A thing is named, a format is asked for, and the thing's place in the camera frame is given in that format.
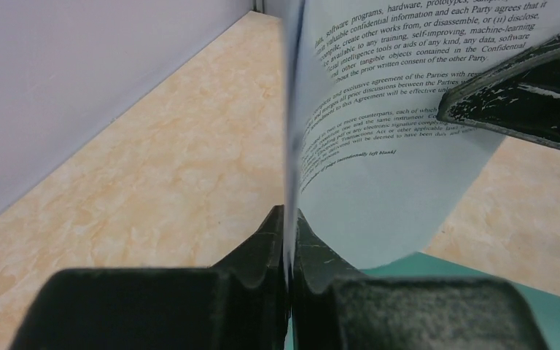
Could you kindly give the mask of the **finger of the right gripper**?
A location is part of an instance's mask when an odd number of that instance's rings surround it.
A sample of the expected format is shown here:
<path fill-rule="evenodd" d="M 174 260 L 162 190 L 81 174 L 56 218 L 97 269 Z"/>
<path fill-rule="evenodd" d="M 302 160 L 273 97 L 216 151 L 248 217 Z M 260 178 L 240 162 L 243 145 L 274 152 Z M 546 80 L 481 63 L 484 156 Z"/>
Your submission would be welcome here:
<path fill-rule="evenodd" d="M 560 150 L 560 34 L 450 89 L 437 119 Z"/>

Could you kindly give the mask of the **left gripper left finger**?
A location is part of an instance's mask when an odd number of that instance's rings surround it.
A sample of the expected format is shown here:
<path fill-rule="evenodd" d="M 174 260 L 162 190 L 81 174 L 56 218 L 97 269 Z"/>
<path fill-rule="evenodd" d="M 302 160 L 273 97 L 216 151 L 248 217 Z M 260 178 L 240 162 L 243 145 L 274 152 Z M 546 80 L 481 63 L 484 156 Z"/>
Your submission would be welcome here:
<path fill-rule="evenodd" d="M 68 268 L 39 290 L 12 349 L 282 349 L 283 208 L 207 268 Z"/>

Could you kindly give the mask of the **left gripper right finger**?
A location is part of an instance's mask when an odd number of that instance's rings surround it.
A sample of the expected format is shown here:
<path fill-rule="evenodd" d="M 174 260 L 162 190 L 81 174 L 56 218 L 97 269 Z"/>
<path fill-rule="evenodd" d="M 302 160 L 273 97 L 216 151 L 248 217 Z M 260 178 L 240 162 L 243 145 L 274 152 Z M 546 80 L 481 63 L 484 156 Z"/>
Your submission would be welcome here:
<path fill-rule="evenodd" d="M 533 313 L 501 279 L 374 278 L 346 262 L 296 211 L 296 349 L 546 349 Z"/>

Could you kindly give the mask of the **printed white paper sheet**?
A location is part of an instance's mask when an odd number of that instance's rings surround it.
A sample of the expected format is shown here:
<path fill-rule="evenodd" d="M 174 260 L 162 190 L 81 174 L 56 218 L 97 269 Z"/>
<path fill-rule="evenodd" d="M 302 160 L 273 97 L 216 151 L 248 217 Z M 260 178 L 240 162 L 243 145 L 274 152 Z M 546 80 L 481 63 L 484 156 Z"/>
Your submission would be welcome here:
<path fill-rule="evenodd" d="M 284 269 L 298 215 L 357 268 L 424 248 L 503 136 L 443 94 L 560 31 L 560 1 L 289 1 Z"/>

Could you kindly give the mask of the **green file folder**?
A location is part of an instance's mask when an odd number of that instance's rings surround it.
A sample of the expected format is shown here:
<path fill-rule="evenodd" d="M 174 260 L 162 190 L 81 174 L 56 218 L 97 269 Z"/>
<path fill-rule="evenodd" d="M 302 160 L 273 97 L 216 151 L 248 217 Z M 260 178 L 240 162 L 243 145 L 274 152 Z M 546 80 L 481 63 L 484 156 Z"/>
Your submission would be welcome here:
<path fill-rule="evenodd" d="M 371 277 L 478 277 L 490 275 L 423 253 L 411 254 L 388 265 L 364 270 Z M 560 349 L 560 296 L 514 283 L 530 306 L 550 349 Z"/>

